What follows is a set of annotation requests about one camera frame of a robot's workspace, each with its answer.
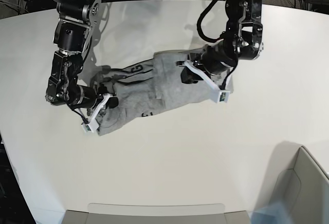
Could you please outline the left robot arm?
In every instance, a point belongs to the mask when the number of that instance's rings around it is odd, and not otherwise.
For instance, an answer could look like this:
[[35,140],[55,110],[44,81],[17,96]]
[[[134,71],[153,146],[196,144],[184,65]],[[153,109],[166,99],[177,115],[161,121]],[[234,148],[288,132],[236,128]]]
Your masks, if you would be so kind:
[[239,60],[254,60],[261,52],[262,0],[226,0],[226,30],[219,37],[210,38],[204,34],[202,22],[218,1],[212,0],[197,20],[197,33],[207,45],[192,62],[208,77],[218,77],[226,72],[224,80],[219,85],[219,88],[224,90]]

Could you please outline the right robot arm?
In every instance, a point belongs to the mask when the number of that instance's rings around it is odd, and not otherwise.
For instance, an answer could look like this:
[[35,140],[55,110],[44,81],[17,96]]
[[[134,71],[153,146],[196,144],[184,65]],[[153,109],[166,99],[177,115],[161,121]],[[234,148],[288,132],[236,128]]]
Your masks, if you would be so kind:
[[53,43],[51,74],[46,89],[46,101],[70,109],[91,109],[103,99],[95,89],[78,84],[85,58],[89,54],[95,27],[99,22],[102,0],[53,0],[57,4],[59,21]]

